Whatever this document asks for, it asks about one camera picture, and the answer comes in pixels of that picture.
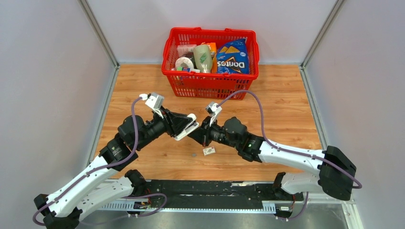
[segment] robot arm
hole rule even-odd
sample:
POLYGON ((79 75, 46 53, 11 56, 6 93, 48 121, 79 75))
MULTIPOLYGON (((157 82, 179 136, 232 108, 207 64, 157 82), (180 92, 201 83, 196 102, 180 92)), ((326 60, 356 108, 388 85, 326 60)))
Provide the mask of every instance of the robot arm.
POLYGON ((141 150, 162 134, 167 133, 179 141, 198 128, 199 124, 195 121, 194 114, 179 114, 165 109, 162 106, 163 96, 152 93, 142 94, 141 97, 153 110, 152 121, 144 122, 140 116, 136 115, 138 129, 135 130, 132 116, 127 117, 118 127, 118 133, 114 139, 100 150, 100 154, 79 175, 56 192, 49 195, 40 194, 34 199, 38 210, 48 205, 41 211, 44 215, 44 226, 48 229, 73 229, 79 221, 99 207, 117 198, 134 195, 145 181, 136 170, 126 173, 117 181, 119 184, 116 186, 109 185, 99 190, 94 189, 137 159, 136 151, 141 150), (135 131, 138 132, 137 145, 135 145, 135 131), (131 156, 130 149, 134 146, 136 151, 131 156), (98 167, 105 168, 92 171, 98 167))
POLYGON ((322 160, 324 158, 340 167, 354 177, 356 166, 334 146, 326 150, 302 149, 269 141, 262 136, 248 132, 236 117, 225 121, 223 126, 217 124, 217 117, 222 108, 212 102, 206 110, 206 117, 201 126, 188 136, 203 146, 212 141, 234 147, 238 155, 247 161, 261 163, 278 163, 304 170, 301 174, 279 173, 273 187, 281 188, 289 194, 299 192, 325 192, 341 200, 349 200, 352 193, 353 180, 322 160))

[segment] doritos logo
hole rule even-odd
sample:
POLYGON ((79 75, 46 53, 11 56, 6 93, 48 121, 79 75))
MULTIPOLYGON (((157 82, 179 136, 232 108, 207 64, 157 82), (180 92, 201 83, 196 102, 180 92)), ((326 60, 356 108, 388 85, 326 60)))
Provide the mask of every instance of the doritos logo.
POLYGON ((219 53, 226 52, 226 50, 228 50, 228 48, 224 46, 224 47, 219 51, 219 53))
POLYGON ((237 48, 235 48, 234 46, 231 46, 225 51, 225 54, 237 53, 237 52, 240 52, 240 51, 237 48))
POLYGON ((226 66, 238 73, 242 73, 241 68, 245 68, 245 62, 237 62, 234 56, 226 61, 218 61, 217 65, 218 67, 226 66))

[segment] red plastic basket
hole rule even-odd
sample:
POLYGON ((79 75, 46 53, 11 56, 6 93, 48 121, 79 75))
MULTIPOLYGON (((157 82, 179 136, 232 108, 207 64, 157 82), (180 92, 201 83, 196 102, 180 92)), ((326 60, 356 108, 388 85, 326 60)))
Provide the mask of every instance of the red plastic basket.
MULTIPOLYGON (((259 75, 259 47, 254 31, 247 30, 203 30, 201 28, 173 28, 163 51, 162 73, 167 76, 176 96, 198 98, 226 98, 229 94, 248 90, 252 81, 259 75), (181 44, 201 44, 215 42, 217 49, 227 42, 246 39, 249 57, 249 74, 218 74, 172 71, 178 59, 177 46, 181 44)), ((232 99, 242 100, 245 93, 232 99)))

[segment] blue snack bag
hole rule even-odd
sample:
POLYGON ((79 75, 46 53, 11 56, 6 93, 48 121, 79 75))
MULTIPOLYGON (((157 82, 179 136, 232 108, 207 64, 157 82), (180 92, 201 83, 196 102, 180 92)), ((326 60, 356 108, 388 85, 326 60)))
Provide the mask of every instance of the blue snack bag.
POLYGON ((249 59, 244 39, 226 43, 216 55, 217 73, 249 74, 249 59))

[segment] snack package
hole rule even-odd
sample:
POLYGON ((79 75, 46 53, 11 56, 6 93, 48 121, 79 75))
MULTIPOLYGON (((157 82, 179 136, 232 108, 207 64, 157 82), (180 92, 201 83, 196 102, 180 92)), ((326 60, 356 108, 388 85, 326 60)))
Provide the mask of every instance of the snack package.
POLYGON ((249 74, 249 59, 244 39, 226 43, 216 55, 217 73, 249 74))
POLYGON ((206 44, 210 47, 210 51, 211 51, 211 57, 213 59, 213 67, 211 68, 211 72, 212 73, 216 73, 217 72, 217 63, 216 63, 216 43, 212 42, 212 43, 205 43, 203 42, 202 44, 206 44))

